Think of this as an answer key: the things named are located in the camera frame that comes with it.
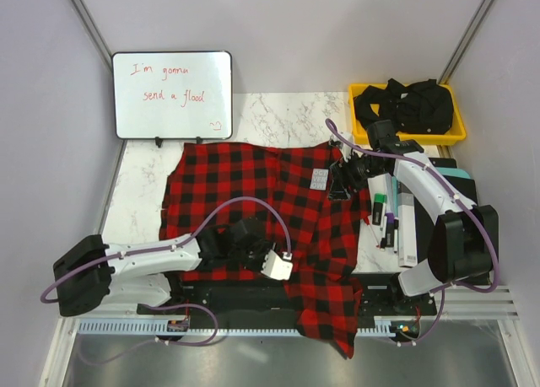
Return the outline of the red black plaid shirt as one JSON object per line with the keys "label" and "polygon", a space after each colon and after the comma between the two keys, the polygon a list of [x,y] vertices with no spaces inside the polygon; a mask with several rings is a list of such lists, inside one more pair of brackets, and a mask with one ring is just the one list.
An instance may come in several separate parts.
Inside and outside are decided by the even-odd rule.
{"label": "red black plaid shirt", "polygon": [[[342,282],[357,264],[360,224],[370,215],[370,193],[348,201],[330,201],[311,188],[315,169],[341,158],[338,148],[321,143],[309,148],[268,148],[243,142],[189,143],[167,178],[161,206],[160,239],[173,239],[201,223],[223,225],[254,217],[271,241],[293,252],[294,268],[285,283],[319,275]],[[312,339],[333,342],[354,355],[357,328],[326,331]]]}

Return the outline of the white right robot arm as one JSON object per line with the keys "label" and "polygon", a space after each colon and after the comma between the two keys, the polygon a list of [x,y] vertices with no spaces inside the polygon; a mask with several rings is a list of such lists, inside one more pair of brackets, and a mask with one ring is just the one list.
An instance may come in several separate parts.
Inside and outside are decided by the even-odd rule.
{"label": "white right robot arm", "polygon": [[[477,293],[497,289],[499,216],[493,207],[479,206],[459,192],[416,141],[399,138],[390,121],[370,125],[368,149],[349,141],[331,119],[325,123],[332,135],[351,149],[334,169],[345,195],[358,191],[369,178],[390,174],[413,193],[434,224],[426,259],[399,273],[397,286],[386,293],[392,312],[406,314],[416,305],[418,295],[437,293],[452,285]],[[484,289],[467,281],[484,274],[493,276]]]}

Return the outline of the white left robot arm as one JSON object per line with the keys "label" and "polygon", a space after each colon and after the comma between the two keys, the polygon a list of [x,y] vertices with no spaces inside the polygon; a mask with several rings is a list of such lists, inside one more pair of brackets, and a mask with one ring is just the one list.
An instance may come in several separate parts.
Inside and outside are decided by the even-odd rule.
{"label": "white left robot arm", "polygon": [[149,244],[106,244],[90,235],[53,265],[59,312],[74,317],[147,304],[175,314],[186,295],[168,273],[238,266],[268,275],[277,258],[275,243],[256,218]]}

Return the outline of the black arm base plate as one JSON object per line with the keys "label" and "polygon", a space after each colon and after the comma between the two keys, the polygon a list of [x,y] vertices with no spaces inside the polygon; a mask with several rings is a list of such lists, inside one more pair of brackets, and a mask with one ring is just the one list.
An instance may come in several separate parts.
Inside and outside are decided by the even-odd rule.
{"label": "black arm base plate", "polygon": [[213,311],[223,329],[296,330],[323,337],[346,325],[371,327],[377,316],[402,316],[417,320],[436,312],[427,294],[396,301],[387,286],[388,274],[352,275],[342,282],[309,275],[293,285],[264,279],[198,280],[191,282],[180,273],[168,272],[172,289],[167,307],[177,304],[178,314],[192,318],[195,329],[208,328],[212,321],[192,309],[200,304]]}

